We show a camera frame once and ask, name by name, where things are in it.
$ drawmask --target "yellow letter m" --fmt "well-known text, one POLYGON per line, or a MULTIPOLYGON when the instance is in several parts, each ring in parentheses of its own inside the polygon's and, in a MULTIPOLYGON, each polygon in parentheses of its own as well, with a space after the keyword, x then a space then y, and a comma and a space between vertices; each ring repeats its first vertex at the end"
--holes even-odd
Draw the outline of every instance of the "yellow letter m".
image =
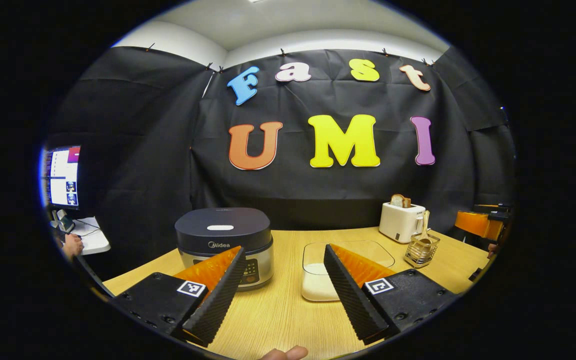
POLYGON ((373 125, 375 117, 357 114, 350 120, 345 133, 329 115, 317 115, 308 119, 315 128, 315 157, 310 160, 311 167, 331 167, 332 157, 329 156, 329 146, 336 161, 345 166, 354 147, 354 156, 350 162, 356 167, 376 167, 381 160, 375 152, 373 125))

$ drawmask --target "person's hand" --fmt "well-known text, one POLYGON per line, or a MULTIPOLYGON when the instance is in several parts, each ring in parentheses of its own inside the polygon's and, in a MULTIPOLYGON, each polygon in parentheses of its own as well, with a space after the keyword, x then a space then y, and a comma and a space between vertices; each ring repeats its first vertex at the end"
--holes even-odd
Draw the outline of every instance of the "person's hand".
POLYGON ((297 345, 286 352, 274 348, 259 360, 301 360, 305 358, 306 355, 308 355, 308 349, 297 345))
POLYGON ((82 238, 77 234, 66 234, 66 244, 63 246, 63 253, 71 260, 73 256, 80 255, 84 249, 82 238))
POLYGON ((496 244, 488 244, 488 259, 490 259, 493 254, 496 254, 499 250, 499 245, 496 244))

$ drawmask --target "wooden table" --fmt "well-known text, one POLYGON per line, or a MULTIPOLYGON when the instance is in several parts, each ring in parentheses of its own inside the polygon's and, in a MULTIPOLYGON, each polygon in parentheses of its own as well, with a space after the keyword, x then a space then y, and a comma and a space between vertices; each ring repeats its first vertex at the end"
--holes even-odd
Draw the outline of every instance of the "wooden table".
MULTIPOLYGON (((439 237, 434 259, 419 269, 423 274, 454 293, 467 290, 468 278, 489 262, 488 253, 433 230, 439 237)), ((240 360, 257 360, 277 348, 287 351, 295 345, 309 350, 306 359, 322 360, 354 353, 367 346, 357 339, 340 301, 314 302, 304 299, 302 255, 312 242, 372 240, 383 246, 395 263, 395 272, 411 269, 403 256, 407 244, 400 244, 379 232, 377 227, 350 230, 273 230, 274 276, 261 289, 237 292, 221 324, 213 353, 240 360)), ((153 272, 174 275, 184 269, 177 249, 103 284, 120 294, 153 272)))

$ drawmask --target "orange letter u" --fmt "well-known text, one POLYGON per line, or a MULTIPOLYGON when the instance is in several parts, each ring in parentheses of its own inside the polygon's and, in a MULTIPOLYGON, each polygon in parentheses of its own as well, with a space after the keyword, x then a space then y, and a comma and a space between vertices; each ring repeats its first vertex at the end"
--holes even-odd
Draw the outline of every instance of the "orange letter u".
POLYGON ((259 156, 248 155, 248 137, 255 129, 247 123, 230 128, 230 150, 228 157, 230 163, 241 170, 259 170, 270 165, 277 153, 277 133, 283 128, 283 123, 270 121, 262 123, 259 128, 263 130, 263 151, 259 156))

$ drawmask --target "computer monitor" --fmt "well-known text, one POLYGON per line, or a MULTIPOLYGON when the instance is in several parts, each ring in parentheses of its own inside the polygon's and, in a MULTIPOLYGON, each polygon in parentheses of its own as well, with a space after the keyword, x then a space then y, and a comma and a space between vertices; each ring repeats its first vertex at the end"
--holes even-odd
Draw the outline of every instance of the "computer monitor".
POLYGON ((77 170, 80 145, 44 149, 41 154, 41 187, 43 205, 47 208, 80 208, 77 170))

